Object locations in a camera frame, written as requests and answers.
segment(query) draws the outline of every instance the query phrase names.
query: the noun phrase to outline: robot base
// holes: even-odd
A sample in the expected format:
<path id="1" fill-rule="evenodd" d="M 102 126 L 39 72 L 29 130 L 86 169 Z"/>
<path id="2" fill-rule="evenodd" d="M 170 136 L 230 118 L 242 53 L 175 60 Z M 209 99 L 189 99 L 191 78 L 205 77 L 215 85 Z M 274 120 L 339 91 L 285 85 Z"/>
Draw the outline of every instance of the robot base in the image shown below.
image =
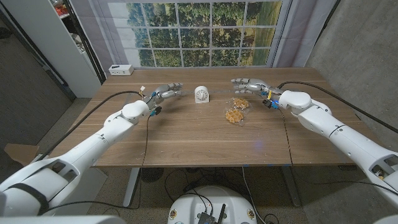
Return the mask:
<path id="1" fill-rule="evenodd" d="M 241 223 L 255 224 L 257 223 L 256 215 L 251 204 L 237 192 L 222 186 L 209 185 L 197 187 L 195 189 L 198 194 L 208 198 L 213 204 L 213 214 L 215 220 L 218 221 L 221 208 L 225 204 L 224 219 L 222 224 Z M 207 214 L 211 212 L 209 201 L 202 198 L 206 203 Z M 197 195 L 183 195 L 179 197 L 172 205 L 168 224 L 188 224 L 199 223 L 200 214 L 205 211 L 205 205 Z"/>

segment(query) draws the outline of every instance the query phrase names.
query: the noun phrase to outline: white timer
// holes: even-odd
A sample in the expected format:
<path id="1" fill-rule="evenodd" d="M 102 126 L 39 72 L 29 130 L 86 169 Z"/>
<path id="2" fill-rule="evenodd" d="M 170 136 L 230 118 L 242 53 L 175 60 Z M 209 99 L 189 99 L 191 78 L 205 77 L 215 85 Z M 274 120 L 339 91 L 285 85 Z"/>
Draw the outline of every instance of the white timer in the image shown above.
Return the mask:
<path id="1" fill-rule="evenodd" d="M 209 91 L 205 86 L 198 86 L 195 89 L 195 103 L 208 103 Z"/>

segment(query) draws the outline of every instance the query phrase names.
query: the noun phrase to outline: table leg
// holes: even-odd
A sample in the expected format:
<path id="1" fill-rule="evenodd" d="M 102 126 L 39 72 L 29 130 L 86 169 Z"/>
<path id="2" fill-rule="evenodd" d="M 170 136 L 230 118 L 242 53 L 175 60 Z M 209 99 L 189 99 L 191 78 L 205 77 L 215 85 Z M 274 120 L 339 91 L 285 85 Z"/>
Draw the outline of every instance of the table leg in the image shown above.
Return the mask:
<path id="1" fill-rule="evenodd" d="M 132 193 L 136 187 L 139 168 L 132 168 L 129 183 L 127 184 L 126 194 L 124 195 L 123 207 L 128 207 L 132 199 Z"/>
<path id="2" fill-rule="evenodd" d="M 287 190 L 289 191 L 290 198 L 295 207 L 301 206 L 301 200 L 299 197 L 299 192 L 297 191 L 296 182 L 294 181 L 293 173 L 291 167 L 281 167 L 282 173 L 284 175 Z"/>

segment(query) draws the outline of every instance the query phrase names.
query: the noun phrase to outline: window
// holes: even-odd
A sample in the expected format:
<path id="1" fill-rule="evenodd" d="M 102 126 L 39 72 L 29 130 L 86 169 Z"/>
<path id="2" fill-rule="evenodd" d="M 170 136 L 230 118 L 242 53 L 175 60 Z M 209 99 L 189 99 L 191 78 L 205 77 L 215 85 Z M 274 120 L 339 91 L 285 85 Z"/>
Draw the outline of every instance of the window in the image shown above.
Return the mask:
<path id="1" fill-rule="evenodd" d="M 267 66 L 281 30 L 282 1 L 110 4 L 135 67 Z"/>

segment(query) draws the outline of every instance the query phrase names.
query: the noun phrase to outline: cardboard box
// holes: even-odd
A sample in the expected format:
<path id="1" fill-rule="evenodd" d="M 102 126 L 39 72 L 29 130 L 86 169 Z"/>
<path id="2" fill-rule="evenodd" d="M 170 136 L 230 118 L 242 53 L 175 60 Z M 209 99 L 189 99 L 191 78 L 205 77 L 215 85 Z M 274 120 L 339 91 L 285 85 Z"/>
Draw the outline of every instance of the cardboard box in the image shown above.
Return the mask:
<path id="1" fill-rule="evenodd" d="M 4 148 L 4 151 L 11 157 L 11 159 L 19 162 L 23 166 L 27 166 L 33 161 L 38 150 L 38 146 L 11 143 L 7 144 Z"/>

